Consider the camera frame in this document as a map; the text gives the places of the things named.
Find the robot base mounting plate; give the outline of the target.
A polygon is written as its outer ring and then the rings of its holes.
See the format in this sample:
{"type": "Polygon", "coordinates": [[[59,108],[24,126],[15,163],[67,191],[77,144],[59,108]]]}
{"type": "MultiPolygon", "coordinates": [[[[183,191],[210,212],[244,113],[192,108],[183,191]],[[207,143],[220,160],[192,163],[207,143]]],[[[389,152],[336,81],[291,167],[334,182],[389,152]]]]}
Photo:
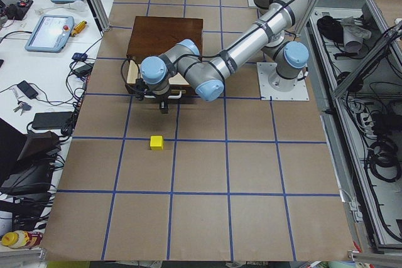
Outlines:
{"type": "Polygon", "coordinates": [[[276,63],[258,62],[259,91],[262,100],[309,101],[309,95],[302,71],[294,79],[281,78],[276,73],[276,63]]]}

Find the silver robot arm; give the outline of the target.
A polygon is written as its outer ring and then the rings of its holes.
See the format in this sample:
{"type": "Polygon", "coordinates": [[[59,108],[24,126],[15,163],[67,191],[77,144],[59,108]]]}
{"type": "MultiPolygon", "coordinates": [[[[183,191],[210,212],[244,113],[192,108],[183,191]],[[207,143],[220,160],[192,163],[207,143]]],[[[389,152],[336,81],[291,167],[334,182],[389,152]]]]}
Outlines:
{"type": "Polygon", "coordinates": [[[306,11],[308,0],[253,0],[261,11],[257,19],[235,42],[202,61],[200,51],[185,39],[158,56],[145,58],[139,69],[145,83],[142,95],[152,95],[160,110],[168,112],[169,79],[180,74],[207,102],[224,91],[225,80],[235,74],[256,52],[274,43],[283,45],[284,31],[306,11]]]}

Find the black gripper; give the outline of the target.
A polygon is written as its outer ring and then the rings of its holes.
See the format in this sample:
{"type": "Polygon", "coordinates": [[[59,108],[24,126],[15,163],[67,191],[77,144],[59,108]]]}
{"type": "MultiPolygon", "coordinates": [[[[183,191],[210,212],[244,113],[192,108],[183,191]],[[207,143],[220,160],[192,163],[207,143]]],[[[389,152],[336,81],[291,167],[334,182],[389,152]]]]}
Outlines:
{"type": "Polygon", "coordinates": [[[170,90],[164,93],[156,94],[156,99],[159,102],[159,110],[162,114],[167,114],[169,111],[168,97],[170,96],[170,94],[170,90]]]}

